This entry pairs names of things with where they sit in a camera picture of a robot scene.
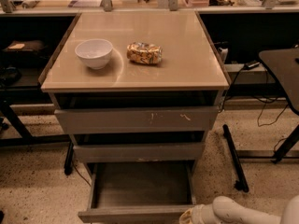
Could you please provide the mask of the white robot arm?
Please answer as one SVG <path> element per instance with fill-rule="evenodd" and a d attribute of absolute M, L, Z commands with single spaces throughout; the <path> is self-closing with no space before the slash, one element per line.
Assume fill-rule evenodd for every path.
<path fill-rule="evenodd" d="M 299 196 L 293 197 L 282 215 L 275 216 L 250 209 L 220 196 L 211 204 L 199 204 L 185 211 L 179 224 L 299 224 Z"/>

